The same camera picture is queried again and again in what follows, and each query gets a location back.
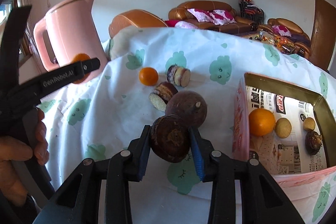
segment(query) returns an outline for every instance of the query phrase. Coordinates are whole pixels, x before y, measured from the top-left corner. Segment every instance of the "brown leather sofa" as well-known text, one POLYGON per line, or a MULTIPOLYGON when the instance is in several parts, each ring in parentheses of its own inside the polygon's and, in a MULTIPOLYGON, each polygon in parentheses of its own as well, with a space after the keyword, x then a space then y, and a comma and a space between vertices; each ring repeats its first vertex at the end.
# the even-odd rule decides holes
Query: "brown leather sofa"
MULTIPOLYGON (((275 25, 282 25, 285 26, 292 34, 300 34, 307 38, 310 41, 309 36, 300 28, 299 25, 295 24, 293 21, 290 21, 288 19, 284 18, 270 18, 267 21, 267 24, 261 24, 258 26, 258 31, 259 30, 264 30, 270 34, 273 35, 273 28, 272 26, 275 25)), ((295 42, 295 53, 302 55, 304 58, 308 59, 310 58, 311 55, 311 50, 310 47, 304 44, 303 42, 295 42)))
POLYGON ((113 38, 120 30, 128 26, 148 28, 167 27, 167 24, 156 15, 145 10, 130 10, 115 16, 112 20, 112 23, 109 25, 110 37, 113 38))
POLYGON ((229 4, 220 1, 210 0, 193 0, 181 3, 176 8, 170 10, 168 18, 179 19, 190 22, 200 29, 213 30, 218 32, 224 32, 229 34, 238 34, 251 32, 256 29, 255 22, 246 18, 237 16, 237 12, 229 4), (197 19, 188 12, 188 9, 200 9, 200 10, 228 10, 234 17, 236 23, 230 23, 227 25, 219 26, 210 22, 198 22, 197 19))

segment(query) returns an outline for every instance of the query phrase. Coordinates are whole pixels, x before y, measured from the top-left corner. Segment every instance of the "human hand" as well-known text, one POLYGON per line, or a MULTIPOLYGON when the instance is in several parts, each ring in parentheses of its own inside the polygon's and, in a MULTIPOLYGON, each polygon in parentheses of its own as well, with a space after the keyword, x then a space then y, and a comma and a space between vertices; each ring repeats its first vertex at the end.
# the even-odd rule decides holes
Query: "human hand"
MULTIPOLYGON (((45 165, 49 160, 48 143, 45 139, 47 128, 42 122, 43 118, 43 111, 38 109, 39 122, 35 129, 38 144, 34 149, 34 155, 40 165, 45 165)), ((28 191, 15 172, 11 160, 24 161, 32 156, 33 150, 25 143, 10 136, 0 137, 0 190, 15 206, 25 204, 28 191)))

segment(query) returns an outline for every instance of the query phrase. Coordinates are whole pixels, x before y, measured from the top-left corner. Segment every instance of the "black sleeve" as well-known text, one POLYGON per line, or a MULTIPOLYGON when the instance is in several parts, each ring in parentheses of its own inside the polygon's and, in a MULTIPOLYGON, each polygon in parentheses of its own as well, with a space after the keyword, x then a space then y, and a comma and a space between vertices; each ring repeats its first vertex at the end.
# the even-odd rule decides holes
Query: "black sleeve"
POLYGON ((29 195, 27 196, 25 205, 22 207, 16 207, 10 202, 9 204, 23 224, 32 224, 37 217, 35 202, 29 195))

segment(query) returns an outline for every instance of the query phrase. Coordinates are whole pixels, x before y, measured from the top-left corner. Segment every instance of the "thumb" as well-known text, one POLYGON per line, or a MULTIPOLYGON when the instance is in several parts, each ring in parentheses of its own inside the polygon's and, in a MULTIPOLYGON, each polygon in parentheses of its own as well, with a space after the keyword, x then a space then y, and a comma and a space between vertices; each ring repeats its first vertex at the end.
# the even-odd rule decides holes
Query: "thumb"
POLYGON ((0 161, 29 160, 33 156, 32 149, 25 143, 10 136, 0 137, 0 161))

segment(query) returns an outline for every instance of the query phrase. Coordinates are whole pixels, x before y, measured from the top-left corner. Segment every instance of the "metal bolt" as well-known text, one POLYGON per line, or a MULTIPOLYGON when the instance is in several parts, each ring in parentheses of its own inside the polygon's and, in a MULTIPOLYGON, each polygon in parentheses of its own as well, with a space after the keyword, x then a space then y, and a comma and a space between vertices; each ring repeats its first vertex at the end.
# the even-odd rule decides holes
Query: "metal bolt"
POLYGON ((92 159, 87 158, 87 159, 83 160, 84 165, 90 165, 91 163, 92 163, 92 159))
POLYGON ((250 165, 257 166, 259 164, 259 160, 257 159, 250 159, 250 165))
POLYGON ((218 157, 220 157, 222 155, 222 153, 220 151, 218 151, 218 150, 213 150, 211 152, 211 155, 214 156, 214 157, 216 157, 216 158, 218 158, 218 157))
POLYGON ((128 151, 128 150, 123 150, 123 151, 120 152, 120 154, 121 154, 123 157, 128 157, 128 156, 131 154, 131 152, 128 151))

